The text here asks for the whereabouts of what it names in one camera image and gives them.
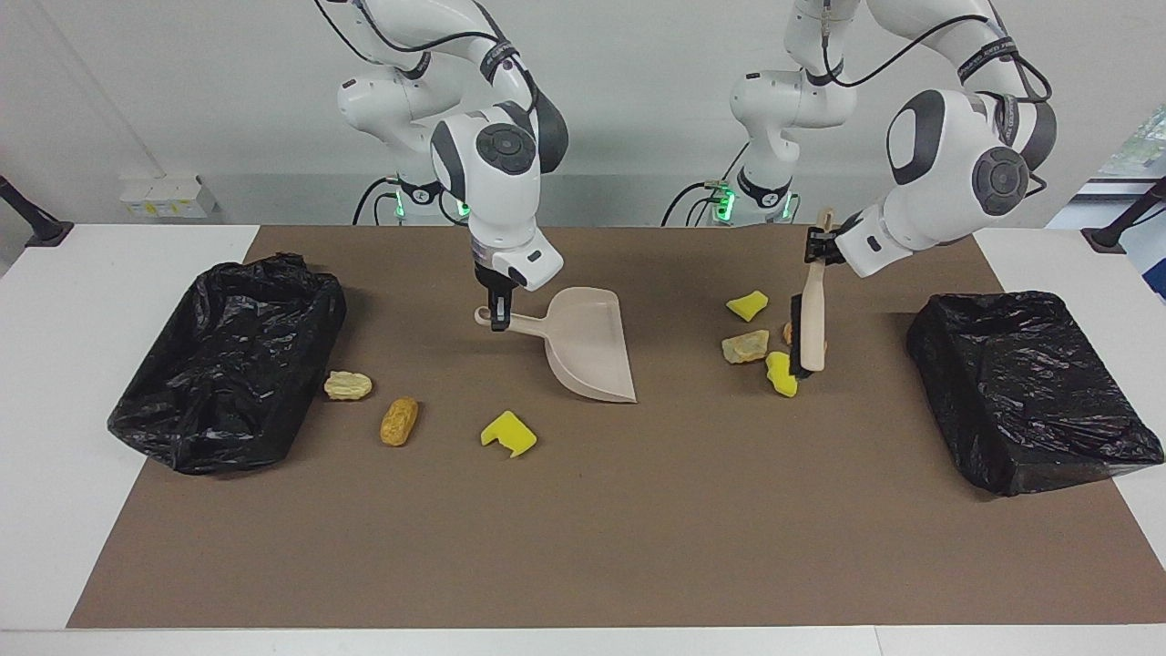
dustpan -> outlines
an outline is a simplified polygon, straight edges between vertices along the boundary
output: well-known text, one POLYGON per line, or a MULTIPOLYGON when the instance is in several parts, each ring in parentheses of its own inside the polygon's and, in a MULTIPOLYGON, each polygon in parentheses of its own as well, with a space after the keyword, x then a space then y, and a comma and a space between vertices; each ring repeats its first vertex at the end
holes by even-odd
MULTIPOLYGON (((479 306, 473 319, 489 326, 490 310, 479 306)), ((607 403, 635 403, 619 296, 613 291, 569 287, 550 299, 546 318, 511 313, 508 331, 542 338, 550 371, 568 390, 607 403)))

wooden brush handle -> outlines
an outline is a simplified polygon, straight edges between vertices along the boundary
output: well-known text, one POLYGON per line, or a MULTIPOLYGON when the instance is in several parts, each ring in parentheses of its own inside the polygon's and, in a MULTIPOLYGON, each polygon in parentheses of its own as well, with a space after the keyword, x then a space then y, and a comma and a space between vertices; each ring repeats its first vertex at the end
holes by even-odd
MULTIPOLYGON (((834 209, 823 207, 817 214, 817 226, 829 231, 834 224, 834 209)), ((807 372, 826 369, 826 262, 809 264, 806 287, 802 288, 801 366, 807 372)))

green led light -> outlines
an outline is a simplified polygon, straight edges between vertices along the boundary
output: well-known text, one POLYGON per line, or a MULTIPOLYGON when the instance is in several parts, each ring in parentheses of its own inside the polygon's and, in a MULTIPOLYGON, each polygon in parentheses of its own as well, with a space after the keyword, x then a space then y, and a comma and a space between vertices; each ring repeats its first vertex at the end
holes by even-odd
POLYGON ((732 207, 737 203, 737 193, 728 184, 721 185, 721 198, 717 200, 716 218, 721 223, 732 221, 732 207))

yellow sponge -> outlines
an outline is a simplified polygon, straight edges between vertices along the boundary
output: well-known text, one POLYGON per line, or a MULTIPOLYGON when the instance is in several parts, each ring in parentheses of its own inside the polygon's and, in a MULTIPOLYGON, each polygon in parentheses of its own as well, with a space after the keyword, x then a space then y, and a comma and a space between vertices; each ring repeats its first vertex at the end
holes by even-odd
POLYGON ((539 438, 534 437, 534 432, 527 429, 521 419, 507 410, 482 431, 482 446, 493 442, 499 442, 511 450, 511 458, 518 458, 529 451, 539 438))
POLYGON ((773 389, 784 397, 793 398, 798 394, 798 379, 789 374, 789 355, 773 352, 765 358, 766 379, 773 383, 773 389))
POLYGON ((753 291, 747 296, 739 298, 733 298, 725 303, 725 306, 731 309, 733 313, 744 318, 745 320, 752 320, 757 312, 765 309, 765 305, 770 304, 770 296, 766 296, 761 291, 753 291))

black garbage bag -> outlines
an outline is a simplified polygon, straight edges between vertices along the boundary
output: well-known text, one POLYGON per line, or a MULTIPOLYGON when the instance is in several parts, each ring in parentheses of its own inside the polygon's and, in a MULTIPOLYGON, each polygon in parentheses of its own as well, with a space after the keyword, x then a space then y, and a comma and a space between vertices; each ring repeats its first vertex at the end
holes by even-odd
POLYGON ((932 296, 907 351, 956 467, 977 487, 1014 496, 1163 463, 1054 294, 932 296))
POLYGON ((335 276, 297 254, 202 273, 110 417, 118 439, 183 474, 282 460, 344 323, 335 276))

